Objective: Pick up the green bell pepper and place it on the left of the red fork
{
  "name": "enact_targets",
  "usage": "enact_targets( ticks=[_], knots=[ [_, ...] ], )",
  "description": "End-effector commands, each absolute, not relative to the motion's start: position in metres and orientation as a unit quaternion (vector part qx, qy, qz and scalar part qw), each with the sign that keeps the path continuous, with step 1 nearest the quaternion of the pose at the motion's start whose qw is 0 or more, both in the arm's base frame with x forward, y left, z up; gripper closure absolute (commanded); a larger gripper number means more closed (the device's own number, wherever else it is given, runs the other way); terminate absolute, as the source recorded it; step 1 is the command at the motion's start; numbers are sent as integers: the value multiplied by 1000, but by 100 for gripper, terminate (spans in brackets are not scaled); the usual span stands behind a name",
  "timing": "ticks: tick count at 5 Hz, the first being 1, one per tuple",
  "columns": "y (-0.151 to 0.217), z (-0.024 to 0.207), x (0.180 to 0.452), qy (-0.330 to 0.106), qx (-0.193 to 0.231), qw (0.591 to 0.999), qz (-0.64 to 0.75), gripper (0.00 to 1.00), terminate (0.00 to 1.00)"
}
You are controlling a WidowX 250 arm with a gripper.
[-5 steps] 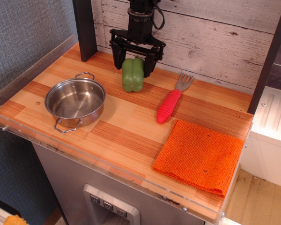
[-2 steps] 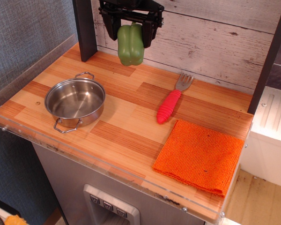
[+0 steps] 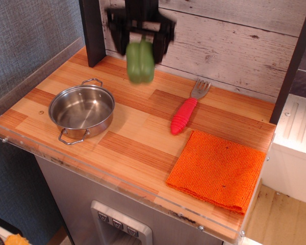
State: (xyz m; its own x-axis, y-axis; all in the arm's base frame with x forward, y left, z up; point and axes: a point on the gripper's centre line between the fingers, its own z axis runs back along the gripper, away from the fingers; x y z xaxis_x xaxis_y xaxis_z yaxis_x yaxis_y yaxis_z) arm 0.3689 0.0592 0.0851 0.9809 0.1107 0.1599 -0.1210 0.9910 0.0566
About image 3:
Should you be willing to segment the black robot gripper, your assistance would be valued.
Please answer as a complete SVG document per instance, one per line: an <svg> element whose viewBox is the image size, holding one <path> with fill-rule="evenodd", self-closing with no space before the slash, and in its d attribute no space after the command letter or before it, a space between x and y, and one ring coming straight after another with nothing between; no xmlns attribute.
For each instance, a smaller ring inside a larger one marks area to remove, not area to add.
<svg viewBox="0 0 306 245"><path fill-rule="evenodd" d="M160 29L154 35L153 55L155 63L161 63L167 53L170 40L174 40L176 22L159 12L158 1L125 1L123 8L106 8L108 27L119 54L126 54L130 32L149 34L145 22L158 23Z"/></svg>

